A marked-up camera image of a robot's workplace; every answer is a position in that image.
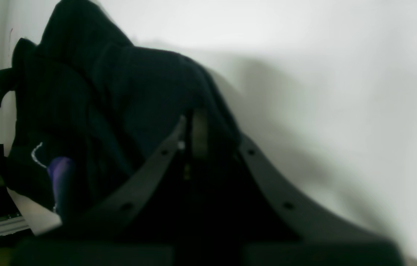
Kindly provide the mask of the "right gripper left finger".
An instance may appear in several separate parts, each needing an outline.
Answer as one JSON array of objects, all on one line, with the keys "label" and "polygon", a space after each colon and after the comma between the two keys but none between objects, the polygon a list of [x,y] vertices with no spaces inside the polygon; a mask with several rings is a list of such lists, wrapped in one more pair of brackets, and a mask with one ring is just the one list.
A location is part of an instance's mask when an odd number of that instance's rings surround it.
[{"label": "right gripper left finger", "polygon": [[145,208],[179,153],[207,158],[207,112],[192,111],[138,172],[82,217],[17,249],[12,266],[171,266],[166,245],[115,244]]}]

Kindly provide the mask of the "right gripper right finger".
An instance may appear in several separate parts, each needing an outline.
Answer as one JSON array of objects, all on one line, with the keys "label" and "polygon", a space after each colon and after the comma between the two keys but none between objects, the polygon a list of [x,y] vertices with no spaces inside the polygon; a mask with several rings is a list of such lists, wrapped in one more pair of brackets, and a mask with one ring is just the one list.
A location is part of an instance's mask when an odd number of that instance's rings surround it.
[{"label": "right gripper right finger", "polygon": [[246,266],[403,266],[389,239],[360,228],[317,204],[287,180],[247,135],[239,156],[261,198],[299,238],[246,244]]}]

